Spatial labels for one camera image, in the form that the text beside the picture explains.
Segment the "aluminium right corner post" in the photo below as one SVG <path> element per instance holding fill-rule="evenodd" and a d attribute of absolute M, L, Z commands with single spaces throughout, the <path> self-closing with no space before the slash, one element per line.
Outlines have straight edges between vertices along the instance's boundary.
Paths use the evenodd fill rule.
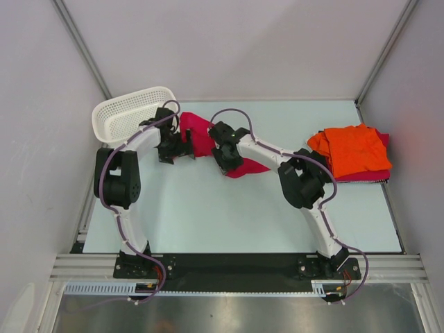
<path fill-rule="evenodd" d="M 397 18 L 395 25 L 391 30 L 386 42 L 384 43 L 384 46 L 381 52 L 379 53 L 375 64 L 373 65 L 369 75 L 364 81 L 364 84 L 359 90 L 359 93 L 355 99 L 355 105 L 357 108 L 360 108 L 361 104 L 364 102 L 367 93 L 373 86 L 374 81 L 378 77 L 380 71 L 382 70 L 382 67 L 384 66 L 393 48 L 395 47 L 396 42 L 399 40 L 403 30 L 406 28 L 407 24 L 409 23 L 409 20 L 413 16 L 419 3 L 420 0 L 408 0 L 405 3 L 405 6 L 401 11 L 400 16 Z"/>

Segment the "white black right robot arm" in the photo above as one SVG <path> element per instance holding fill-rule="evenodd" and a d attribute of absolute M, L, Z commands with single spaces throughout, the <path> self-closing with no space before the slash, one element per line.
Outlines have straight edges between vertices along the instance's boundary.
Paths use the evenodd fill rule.
<path fill-rule="evenodd" d="M 299 209 L 317 243 L 321 273 L 337 278 L 345 270 L 349 250 L 339 240 L 325 213 L 325 190 L 333 180 L 327 167 L 305 149 L 296 153 L 278 148 L 256 138 L 248 129 L 232 129 L 222 121 L 208 130 L 216 147 L 212 154 L 224 173 L 237 170 L 246 160 L 252 160 L 277 173 L 287 202 Z"/>

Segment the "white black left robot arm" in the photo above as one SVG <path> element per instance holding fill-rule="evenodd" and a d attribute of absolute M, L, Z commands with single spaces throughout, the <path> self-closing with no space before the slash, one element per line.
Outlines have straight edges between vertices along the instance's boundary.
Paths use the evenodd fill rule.
<path fill-rule="evenodd" d="M 194 157 L 191 132 L 181 135 L 178 110 L 163 105 L 117 147 L 100 148 L 94 170 L 94 195 L 111 211 L 122 241 L 121 252 L 132 255 L 128 267 L 141 278 L 152 272 L 153 260 L 135 204 L 142 191 L 139 160 L 151 151 L 165 164 L 182 156 Z"/>

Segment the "aluminium left corner post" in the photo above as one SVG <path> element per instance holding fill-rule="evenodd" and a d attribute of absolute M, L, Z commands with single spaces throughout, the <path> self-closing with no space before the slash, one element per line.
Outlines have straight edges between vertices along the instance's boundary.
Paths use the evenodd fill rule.
<path fill-rule="evenodd" d="M 71 15 L 67 4 L 63 0 L 51 0 L 51 4 L 53 5 L 55 12 L 60 18 L 60 21 L 66 28 L 68 35 L 71 38 L 71 41 L 74 43 L 77 51 L 79 52 L 85 66 L 88 71 L 91 73 L 94 82 L 97 84 L 99 90 L 101 91 L 103 97 L 108 100 L 112 98 L 112 94 L 106 84 L 103 75 L 97 65 L 92 53 L 89 50 L 77 24 Z"/>

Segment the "black t shirt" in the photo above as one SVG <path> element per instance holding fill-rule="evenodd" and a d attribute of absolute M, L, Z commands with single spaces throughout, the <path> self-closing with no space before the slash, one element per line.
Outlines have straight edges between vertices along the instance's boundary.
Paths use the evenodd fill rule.
<path fill-rule="evenodd" d="M 327 158 L 324 155 L 321 155 L 320 153 L 316 151 L 310 152 L 310 157 L 313 160 L 316 160 L 318 163 L 322 164 L 328 171 L 331 171 L 331 167 L 329 166 L 327 162 Z"/>

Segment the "white perforated plastic basket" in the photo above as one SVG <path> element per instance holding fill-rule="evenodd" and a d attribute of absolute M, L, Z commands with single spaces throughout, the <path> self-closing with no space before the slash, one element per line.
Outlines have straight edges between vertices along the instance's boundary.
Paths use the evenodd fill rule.
<path fill-rule="evenodd" d="M 92 112 L 95 137 L 116 146 L 133 135 L 139 123 L 153 118 L 158 108 L 175 98 L 169 88 L 156 86 L 99 103 Z"/>

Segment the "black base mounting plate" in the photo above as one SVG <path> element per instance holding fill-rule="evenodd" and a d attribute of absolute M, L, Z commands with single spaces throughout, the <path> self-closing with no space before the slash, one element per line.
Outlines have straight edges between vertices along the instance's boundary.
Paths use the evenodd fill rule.
<path fill-rule="evenodd" d="M 318 255 L 271 254 L 161 254 L 147 260 L 119 253 L 114 264 L 116 279 L 161 278 L 167 291 L 299 292 L 312 282 L 334 285 L 361 279 L 357 259 L 348 258 L 337 271 Z"/>

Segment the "aluminium front frame rail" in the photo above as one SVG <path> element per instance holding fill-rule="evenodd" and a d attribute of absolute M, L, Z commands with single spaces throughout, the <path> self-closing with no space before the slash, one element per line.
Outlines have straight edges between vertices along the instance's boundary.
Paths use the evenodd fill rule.
<path fill-rule="evenodd" d="M 121 255 L 58 255 L 50 273 L 56 280 L 145 280 L 156 278 L 155 268 L 163 265 L 169 280 L 188 273 L 246 275 L 265 274 L 308 280 L 331 280 L 335 275 L 354 281 L 421 283 L 428 280 L 417 255 L 351 255 L 338 269 L 308 254 L 163 254 L 155 262 L 124 259 Z"/>

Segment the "aluminium corner post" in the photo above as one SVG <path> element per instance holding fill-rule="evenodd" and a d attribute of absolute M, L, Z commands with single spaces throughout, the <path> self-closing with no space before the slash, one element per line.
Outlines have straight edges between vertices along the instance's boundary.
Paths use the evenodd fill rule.
<path fill-rule="evenodd" d="M 92 53 L 89 50 L 77 24 L 71 15 L 67 4 L 63 0 L 51 0 L 51 4 L 53 5 L 55 12 L 60 18 L 60 21 L 66 28 L 68 35 L 71 38 L 71 41 L 74 43 L 77 51 L 79 52 L 85 66 L 88 71 L 91 73 L 94 82 L 97 84 L 99 90 L 101 91 L 103 97 L 108 100 L 112 98 L 112 94 L 106 84 L 103 75 L 97 65 Z"/>
<path fill-rule="evenodd" d="M 386 42 L 384 43 L 384 46 L 381 52 L 379 53 L 375 64 L 373 65 L 369 75 L 364 81 L 364 84 L 359 90 L 359 93 L 355 99 L 355 105 L 357 108 L 360 108 L 361 104 L 364 102 L 367 93 L 373 86 L 374 81 L 378 77 L 380 71 L 382 70 L 382 67 L 384 66 L 393 48 L 395 47 L 396 42 L 399 40 L 403 30 L 406 28 L 407 24 L 409 23 L 409 20 L 413 16 L 419 3 L 420 0 L 408 0 L 405 3 L 405 6 L 401 11 L 400 16 L 397 18 L 395 25 L 391 30 Z"/>

